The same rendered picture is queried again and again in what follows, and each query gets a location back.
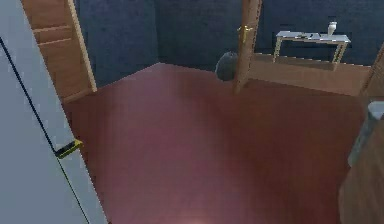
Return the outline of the grey round object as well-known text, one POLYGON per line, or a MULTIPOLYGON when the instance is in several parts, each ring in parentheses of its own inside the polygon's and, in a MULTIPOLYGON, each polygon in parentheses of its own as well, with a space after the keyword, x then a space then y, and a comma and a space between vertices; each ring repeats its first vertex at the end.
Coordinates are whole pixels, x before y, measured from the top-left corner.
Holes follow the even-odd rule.
POLYGON ((235 52, 226 52, 218 60, 215 67, 215 74, 221 81, 231 81, 234 79, 238 54, 235 52))

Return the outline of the white side table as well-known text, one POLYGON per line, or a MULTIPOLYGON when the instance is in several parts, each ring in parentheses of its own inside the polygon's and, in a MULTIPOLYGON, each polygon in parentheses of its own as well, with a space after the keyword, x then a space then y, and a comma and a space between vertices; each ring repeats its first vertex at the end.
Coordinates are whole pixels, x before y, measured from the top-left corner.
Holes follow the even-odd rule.
POLYGON ((328 35, 320 33, 307 33, 307 32, 293 32, 293 31, 279 31, 276 34, 276 45, 274 49, 273 59, 275 62, 280 54, 281 44, 283 41, 294 41, 294 42, 307 42, 307 43, 318 43, 336 45, 332 63, 338 64, 341 62, 341 58, 347 46, 351 43, 351 40, 347 35, 328 35))

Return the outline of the white room door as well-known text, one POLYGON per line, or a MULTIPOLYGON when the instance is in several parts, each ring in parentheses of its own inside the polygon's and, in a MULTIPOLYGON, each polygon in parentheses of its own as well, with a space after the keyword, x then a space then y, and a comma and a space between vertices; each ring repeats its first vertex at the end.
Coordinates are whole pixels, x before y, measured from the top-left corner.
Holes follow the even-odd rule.
POLYGON ((110 224, 21 0, 0 0, 0 224, 110 224))

